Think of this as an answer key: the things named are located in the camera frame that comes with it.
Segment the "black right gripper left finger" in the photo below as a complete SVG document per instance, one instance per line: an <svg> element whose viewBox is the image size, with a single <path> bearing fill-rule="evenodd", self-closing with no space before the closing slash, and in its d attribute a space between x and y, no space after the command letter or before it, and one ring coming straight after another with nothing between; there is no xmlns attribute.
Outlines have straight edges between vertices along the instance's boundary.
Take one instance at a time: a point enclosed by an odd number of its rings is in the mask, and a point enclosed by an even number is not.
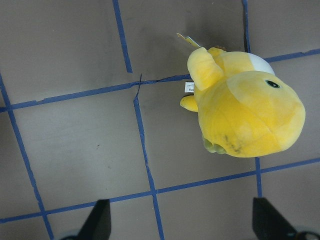
<svg viewBox="0 0 320 240"><path fill-rule="evenodd" d="M111 207L109 199L100 199L94 205L77 240L108 240L111 235Z"/></svg>

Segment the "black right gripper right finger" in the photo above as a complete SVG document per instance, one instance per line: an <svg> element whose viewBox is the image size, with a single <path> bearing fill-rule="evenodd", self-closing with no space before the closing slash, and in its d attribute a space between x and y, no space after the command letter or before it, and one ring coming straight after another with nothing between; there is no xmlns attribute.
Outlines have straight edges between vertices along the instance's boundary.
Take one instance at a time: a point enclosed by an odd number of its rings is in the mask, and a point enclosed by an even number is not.
<svg viewBox="0 0 320 240"><path fill-rule="evenodd" d="M304 232L298 232L264 197L253 198L252 229L258 240L304 239Z"/></svg>

